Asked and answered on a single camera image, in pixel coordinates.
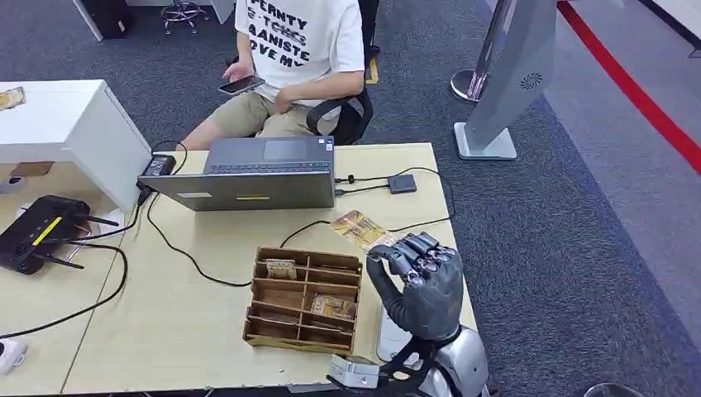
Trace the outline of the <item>person's left hand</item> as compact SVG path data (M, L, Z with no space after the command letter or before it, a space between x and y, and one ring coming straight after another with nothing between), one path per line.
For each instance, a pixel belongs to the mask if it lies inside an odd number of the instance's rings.
M298 100L298 93L295 86L286 86L278 91L274 98L274 105L278 114L286 113L292 106L293 102Z

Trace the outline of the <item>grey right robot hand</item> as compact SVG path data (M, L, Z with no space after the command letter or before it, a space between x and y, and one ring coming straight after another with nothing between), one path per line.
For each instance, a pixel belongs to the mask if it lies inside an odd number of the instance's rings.
M428 341L460 326L465 281L459 252L432 235L409 233L367 253L366 273L387 315L402 330Z

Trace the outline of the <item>person's right hand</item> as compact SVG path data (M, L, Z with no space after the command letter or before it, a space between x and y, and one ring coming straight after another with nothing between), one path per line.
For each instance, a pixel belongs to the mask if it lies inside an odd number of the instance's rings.
M222 75L222 78L232 83L255 74L255 68L251 59L239 58L231 63Z

